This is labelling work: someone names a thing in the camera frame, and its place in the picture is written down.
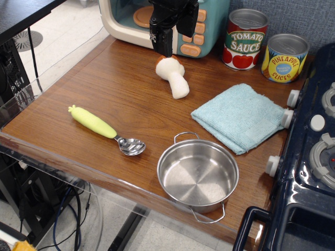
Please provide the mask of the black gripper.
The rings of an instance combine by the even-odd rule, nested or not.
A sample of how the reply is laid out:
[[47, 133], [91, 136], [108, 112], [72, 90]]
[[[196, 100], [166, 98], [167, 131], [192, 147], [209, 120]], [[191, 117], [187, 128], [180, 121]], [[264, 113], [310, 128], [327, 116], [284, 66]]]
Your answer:
[[155, 52], [166, 58], [172, 56], [173, 31], [192, 37], [198, 19], [198, 1], [149, 1], [153, 7], [150, 24], [150, 40]]

